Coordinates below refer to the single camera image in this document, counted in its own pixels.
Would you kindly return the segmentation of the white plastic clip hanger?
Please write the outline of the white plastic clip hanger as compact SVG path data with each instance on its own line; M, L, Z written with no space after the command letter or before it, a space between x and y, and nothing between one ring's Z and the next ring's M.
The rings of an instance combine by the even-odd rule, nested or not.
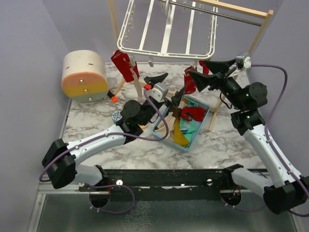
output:
M130 0L118 49L130 60L196 63L215 53L218 7L192 0Z

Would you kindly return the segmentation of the red beige reindeer sock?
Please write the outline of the red beige reindeer sock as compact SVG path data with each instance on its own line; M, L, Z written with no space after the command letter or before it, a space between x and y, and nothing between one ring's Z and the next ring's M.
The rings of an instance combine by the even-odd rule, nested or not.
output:
M135 61L132 62L132 60L130 60L129 64L130 64L130 71L133 76L133 83L134 83L134 86L135 86L135 89L138 95L138 101L141 101L142 100L142 89L139 83L139 71L137 68L137 63Z

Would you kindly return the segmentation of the red santa sock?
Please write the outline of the red santa sock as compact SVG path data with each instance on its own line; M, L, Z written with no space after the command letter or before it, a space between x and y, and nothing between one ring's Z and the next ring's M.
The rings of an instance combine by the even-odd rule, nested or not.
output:
M137 63L131 64L128 54L116 50L111 56L111 60L127 83L134 81L132 71L137 78L140 77Z

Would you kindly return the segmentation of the red snowflake sock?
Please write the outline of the red snowflake sock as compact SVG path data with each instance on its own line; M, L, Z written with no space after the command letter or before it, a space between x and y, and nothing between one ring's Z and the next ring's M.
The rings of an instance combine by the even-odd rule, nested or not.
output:
M202 73L208 75L210 70L207 67L207 65L205 64L205 61L204 60L200 60L199 61L199 65L202 67Z

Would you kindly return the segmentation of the red nordic pattern sock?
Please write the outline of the red nordic pattern sock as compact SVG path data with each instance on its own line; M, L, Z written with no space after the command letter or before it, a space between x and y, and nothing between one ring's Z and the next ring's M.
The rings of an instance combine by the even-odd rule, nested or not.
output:
M184 75L184 87L185 91L184 94L192 94L196 91L196 85L190 75L190 71L195 71L194 67L188 67L184 70L183 75Z

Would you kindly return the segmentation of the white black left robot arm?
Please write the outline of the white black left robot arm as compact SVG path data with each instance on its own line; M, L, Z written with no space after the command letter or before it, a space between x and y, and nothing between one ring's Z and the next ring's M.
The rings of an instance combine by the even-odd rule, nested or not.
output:
M163 84L167 75L145 77L143 93L146 101L141 104L136 100L128 100L120 112L120 120L108 129L79 141L65 143L61 138L53 141L42 159L42 175L47 175L48 178L43 179L41 175L39 180L51 182L55 189L61 189L75 181L89 184L97 191L103 190L107 184L103 169L99 165L82 167L81 163L109 148L125 145L135 139L142 140L141 127L147 125L155 114L167 124L159 109L162 106L178 107L185 91L182 88L174 96L167 98L168 88Z

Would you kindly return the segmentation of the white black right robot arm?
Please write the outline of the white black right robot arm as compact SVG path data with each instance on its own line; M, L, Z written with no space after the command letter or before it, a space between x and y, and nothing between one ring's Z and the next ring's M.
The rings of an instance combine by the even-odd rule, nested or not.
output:
M303 176L286 158L269 132L270 120L264 120L258 109L267 104L267 87L254 82L241 87L231 74L236 69L262 67L250 58L229 61L205 61L211 75L189 71L199 92L219 90L236 110L231 114L234 128L253 147L266 167L269 179L249 171L240 164L224 169L222 184L227 189L244 187L261 198L266 207L278 215L304 204L309 198L309 178Z

